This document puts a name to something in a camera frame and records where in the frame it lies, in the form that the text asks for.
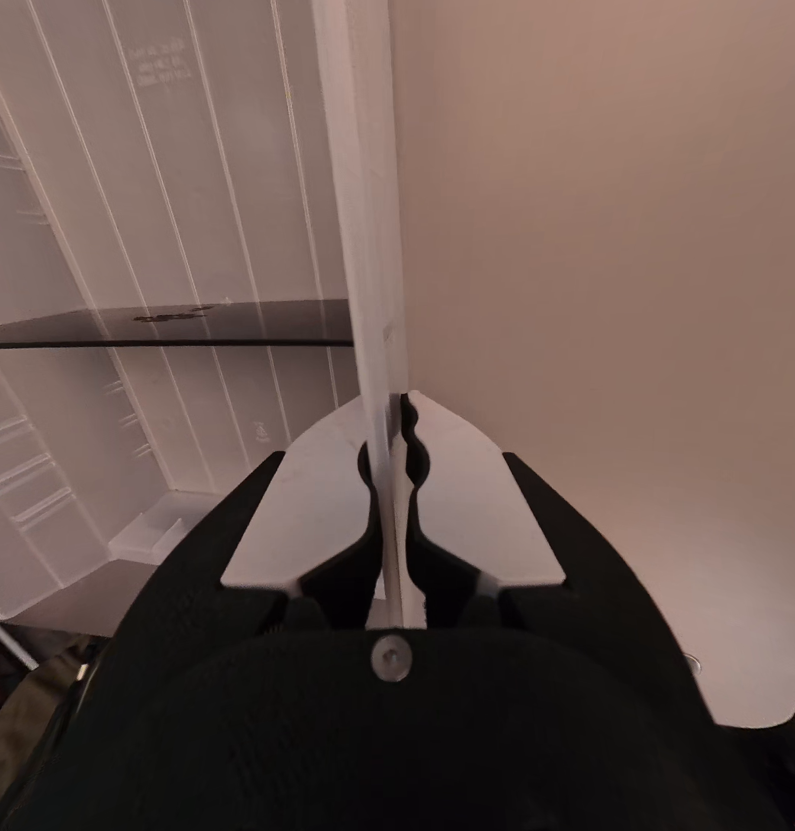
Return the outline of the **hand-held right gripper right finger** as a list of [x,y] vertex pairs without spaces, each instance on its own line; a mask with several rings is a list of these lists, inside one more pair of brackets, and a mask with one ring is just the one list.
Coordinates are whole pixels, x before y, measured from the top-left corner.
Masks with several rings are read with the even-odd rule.
[[401,427],[412,483],[406,566],[426,611],[565,581],[495,442],[416,390],[401,397]]

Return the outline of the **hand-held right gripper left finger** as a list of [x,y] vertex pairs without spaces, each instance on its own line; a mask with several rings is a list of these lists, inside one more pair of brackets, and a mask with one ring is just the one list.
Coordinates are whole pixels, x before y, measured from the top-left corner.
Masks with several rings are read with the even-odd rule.
[[370,608],[381,575],[381,516],[361,396],[284,454],[221,577],[227,588]]

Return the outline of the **clear plastic storage bin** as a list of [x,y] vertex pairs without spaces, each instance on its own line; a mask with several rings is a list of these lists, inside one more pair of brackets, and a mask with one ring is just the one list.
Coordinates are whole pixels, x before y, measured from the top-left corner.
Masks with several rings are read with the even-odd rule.
[[0,621],[144,571],[406,389],[389,2],[0,2]]

